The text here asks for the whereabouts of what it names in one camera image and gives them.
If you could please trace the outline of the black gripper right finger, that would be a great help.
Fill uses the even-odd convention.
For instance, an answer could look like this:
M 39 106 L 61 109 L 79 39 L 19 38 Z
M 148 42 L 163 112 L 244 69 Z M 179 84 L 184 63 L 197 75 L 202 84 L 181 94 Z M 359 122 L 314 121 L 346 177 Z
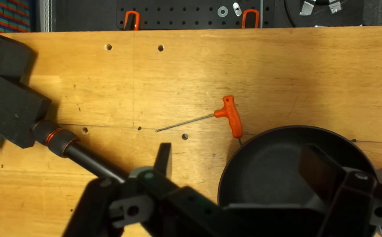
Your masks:
M 326 205 L 317 237 L 367 237 L 376 179 L 345 168 L 325 151 L 308 145 L 300 155 L 298 173 Z

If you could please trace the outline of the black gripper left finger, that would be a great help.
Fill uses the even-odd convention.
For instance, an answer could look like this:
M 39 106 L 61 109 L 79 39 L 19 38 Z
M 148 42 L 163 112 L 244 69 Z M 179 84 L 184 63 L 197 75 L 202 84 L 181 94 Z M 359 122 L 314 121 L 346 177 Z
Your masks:
M 169 175 L 169 158 L 171 145 L 168 142 L 160 143 L 154 160 L 154 168 L 163 176 Z

